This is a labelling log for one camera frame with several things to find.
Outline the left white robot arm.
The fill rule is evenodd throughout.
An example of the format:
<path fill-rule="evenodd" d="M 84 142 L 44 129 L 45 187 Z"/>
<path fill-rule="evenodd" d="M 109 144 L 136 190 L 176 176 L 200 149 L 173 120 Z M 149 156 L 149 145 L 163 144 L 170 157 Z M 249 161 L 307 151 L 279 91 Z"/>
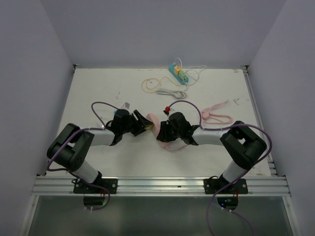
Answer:
<path fill-rule="evenodd" d="M 102 174 L 86 161 L 92 146 L 115 146 L 124 134 L 138 136 L 152 129 L 154 123 L 137 110 L 130 113 L 126 109 L 118 109 L 109 122 L 102 127 L 81 128 L 69 123 L 53 141 L 47 150 L 49 172 L 67 171 L 85 182 L 91 193 L 101 190 Z"/>

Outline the yellow plug adapter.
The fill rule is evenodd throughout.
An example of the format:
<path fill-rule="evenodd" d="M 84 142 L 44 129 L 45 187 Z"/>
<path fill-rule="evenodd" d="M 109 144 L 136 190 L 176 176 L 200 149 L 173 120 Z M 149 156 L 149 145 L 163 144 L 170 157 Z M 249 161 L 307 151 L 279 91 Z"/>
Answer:
<path fill-rule="evenodd" d="M 146 126 L 144 129 L 145 130 L 151 130 L 153 128 L 153 125 L 150 125 L 150 126 Z"/>

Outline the teal power strip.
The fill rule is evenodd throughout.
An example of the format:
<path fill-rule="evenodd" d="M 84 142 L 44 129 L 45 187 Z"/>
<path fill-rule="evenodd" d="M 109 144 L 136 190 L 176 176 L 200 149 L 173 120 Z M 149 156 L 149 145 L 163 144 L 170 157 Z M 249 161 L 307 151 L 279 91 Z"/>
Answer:
<path fill-rule="evenodd" d="M 181 85 L 185 85 L 189 82 L 186 73 L 180 66 L 171 64 L 168 70 Z"/>

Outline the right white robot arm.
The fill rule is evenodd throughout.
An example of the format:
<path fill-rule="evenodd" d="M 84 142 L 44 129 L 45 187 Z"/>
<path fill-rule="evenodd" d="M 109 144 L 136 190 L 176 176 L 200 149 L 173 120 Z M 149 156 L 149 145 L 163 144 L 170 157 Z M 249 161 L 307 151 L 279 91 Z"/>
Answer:
<path fill-rule="evenodd" d="M 187 145 L 218 145 L 226 149 L 232 161 L 219 178 L 219 187 L 225 193 L 237 187 L 236 179 L 249 171 L 267 149 L 267 144 L 241 121 L 226 130 L 205 130 L 199 125 L 191 125 L 180 112 L 174 112 L 168 120 L 162 121 L 157 135 L 157 140 L 164 143 L 176 139 Z"/>

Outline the pink power strip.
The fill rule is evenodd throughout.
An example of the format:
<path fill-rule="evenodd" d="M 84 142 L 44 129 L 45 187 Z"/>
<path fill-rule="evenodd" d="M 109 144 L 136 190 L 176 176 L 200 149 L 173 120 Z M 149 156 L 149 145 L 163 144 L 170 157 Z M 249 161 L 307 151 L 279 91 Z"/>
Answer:
<path fill-rule="evenodd" d="M 153 127 L 151 128 L 151 131 L 152 131 L 154 137 L 157 138 L 157 136 L 159 134 L 159 131 L 160 131 L 160 121 L 152 113 L 148 113 L 146 118 L 154 124 Z M 159 141 L 157 139 L 156 139 L 156 141 L 157 141 L 157 143 L 159 144 L 159 146 L 161 148 L 166 149 L 168 151 L 171 151 L 168 143 L 161 142 L 161 141 Z"/>

